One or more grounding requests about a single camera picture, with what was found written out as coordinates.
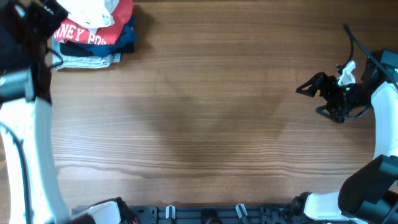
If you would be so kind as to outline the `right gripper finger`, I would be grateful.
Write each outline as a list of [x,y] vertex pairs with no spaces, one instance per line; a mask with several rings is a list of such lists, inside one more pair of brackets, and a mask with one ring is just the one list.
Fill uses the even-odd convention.
[[320,96],[326,92],[326,81],[328,80],[328,76],[325,72],[318,72],[315,74],[309,81],[305,82],[303,85],[299,86],[296,89],[296,93],[314,97],[317,91],[320,92]]
[[315,111],[319,115],[322,115],[335,123],[340,124],[345,121],[344,118],[340,117],[338,113],[328,105],[319,106]]

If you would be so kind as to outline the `white underwear black striped waistband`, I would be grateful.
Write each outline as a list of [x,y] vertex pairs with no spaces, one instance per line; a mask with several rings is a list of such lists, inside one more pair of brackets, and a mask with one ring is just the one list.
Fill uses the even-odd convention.
[[97,31],[114,24],[111,15],[119,0],[57,0],[67,12],[68,18],[80,26]]

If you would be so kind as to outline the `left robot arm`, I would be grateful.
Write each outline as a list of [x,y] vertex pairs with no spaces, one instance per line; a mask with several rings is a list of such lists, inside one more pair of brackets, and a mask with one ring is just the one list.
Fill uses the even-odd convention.
[[51,148],[48,39],[67,18],[56,1],[1,2],[1,139],[11,193],[11,223],[121,223],[111,199],[71,215]]

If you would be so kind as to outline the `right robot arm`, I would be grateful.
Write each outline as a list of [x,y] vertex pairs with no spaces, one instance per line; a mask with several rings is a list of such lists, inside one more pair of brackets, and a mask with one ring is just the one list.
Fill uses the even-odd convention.
[[373,159],[348,177],[340,190],[295,197],[285,219],[290,223],[397,223],[397,52],[368,55],[361,82],[351,72],[354,62],[338,68],[338,77],[314,75],[296,92],[326,104],[317,113],[336,122],[356,119],[373,109],[376,140]]

